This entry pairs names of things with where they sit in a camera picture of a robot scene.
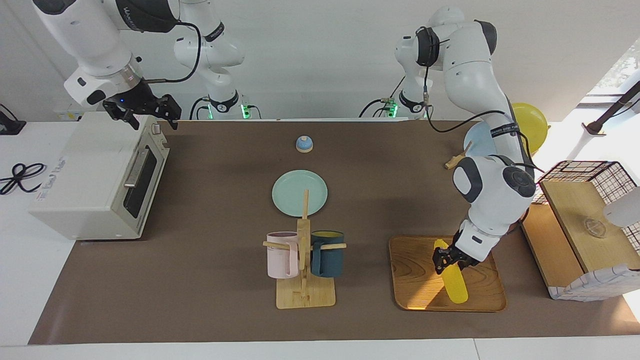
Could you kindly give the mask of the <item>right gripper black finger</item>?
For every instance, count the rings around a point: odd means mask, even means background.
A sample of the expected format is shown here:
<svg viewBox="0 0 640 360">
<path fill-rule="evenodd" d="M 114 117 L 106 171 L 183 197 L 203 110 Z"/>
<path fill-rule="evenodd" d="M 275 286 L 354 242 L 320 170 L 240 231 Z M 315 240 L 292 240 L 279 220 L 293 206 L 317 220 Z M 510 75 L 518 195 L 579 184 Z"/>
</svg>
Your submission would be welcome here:
<svg viewBox="0 0 640 360">
<path fill-rule="evenodd" d="M 133 130 L 139 130 L 140 123 L 134 116 L 133 110 L 121 109 L 116 102 L 104 102 L 103 109 L 114 121 L 123 121 L 130 125 Z"/>
<path fill-rule="evenodd" d="M 174 131 L 178 130 L 181 115 L 182 108 L 172 95 L 163 95 L 158 100 L 158 117 L 167 121 Z"/>
</svg>

